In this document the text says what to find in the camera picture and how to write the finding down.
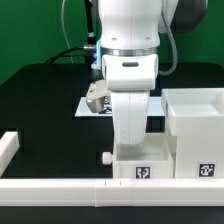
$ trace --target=cable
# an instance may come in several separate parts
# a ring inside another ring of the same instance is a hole
[[[65,42],[67,44],[68,49],[70,49],[71,45],[69,43],[68,36],[67,36],[67,33],[66,33],[66,28],[65,28],[65,5],[66,5],[66,1],[67,0],[63,0],[62,6],[61,6],[61,26],[62,26],[62,31],[63,31],[63,34],[64,34]]]
[[[45,62],[45,64],[52,64],[52,63],[54,63],[58,58],[60,58],[61,56],[64,56],[64,55],[69,54],[69,53],[72,53],[72,52],[74,52],[74,51],[80,51],[80,50],[83,50],[83,49],[84,49],[84,47],[73,47],[73,48],[70,48],[70,49],[68,49],[68,50],[62,51],[61,53],[57,54],[56,56],[49,58],[49,59]]]
[[[57,55],[57,56],[54,56],[54,57],[51,57],[49,58],[45,64],[53,64],[56,60],[58,60],[59,58],[68,58],[68,57],[72,57],[72,58],[75,58],[75,57],[93,57],[94,55],[92,54],[70,54],[70,55]]]
[[[163,22],[165,24],[167,34],[168,34],[168,37],[169,37],[169,40],[170,40],[170,44],[171,44],[171,47],[172,47],[173,65],[168,71],[159,71],[159,74],[160,75],[170,75],[171,73],[173,73],[176,70],[177,62],[178,62],[178,53],[177,53],[177,46],[176,46],[176,43],[175,43],[175,39],[173,37],[173,33],[171,31],[171,28],[169,26],[169,22],[168,22],[168,19],[167,19],[164,0],[163,0],[162,4],[163,4],[162,5],[162,18],[163,18]]]

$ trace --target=green background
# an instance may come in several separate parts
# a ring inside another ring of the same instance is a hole
[[[202,23],[190,34],[175,36],[180,62],[214,62],[224,66],[224,1],[208,1]],[[21,67],[43,63],[66,49],[60,21],[61,3],[62,0],[0,1],[0,84]],[[67,0],[65,22],[71,45],[85,44],[83,0]],[[162,37],[159,52],[162,62],[171,60],[166,37]]]

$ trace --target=white bin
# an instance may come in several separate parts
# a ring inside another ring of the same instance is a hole
[[[224,177],[224,89],[163,90],[175,178]]]
[[[113,177],[131,179],[173,178],[173,159],[164,134],[146,134],[141,148],[114,144]]]

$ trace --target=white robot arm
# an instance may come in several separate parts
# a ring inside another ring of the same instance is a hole
[[[140,147],[144,142],[150,90],[155,88],[158,74],[158,33],[167,31],[162,10],[170,26],[177,8],[183,4],[188,7],[190,2],[195,5],[202,1],[97,1],[102,26],[102,73],[105,89],[111,93],[115,141],[119,147]]]

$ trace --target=white block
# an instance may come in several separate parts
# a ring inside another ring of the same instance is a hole
[[[132,206],[132,181],[107,179],[95,182],[95,206]]]
[[[0,206],[94,206],[94,180],[0,180]]]
[[[221,206],[224,180],[133,180],[133,206]]]
[[[0,139],[0,176],[4,173],[19,148],[17,132],[6,132]]]

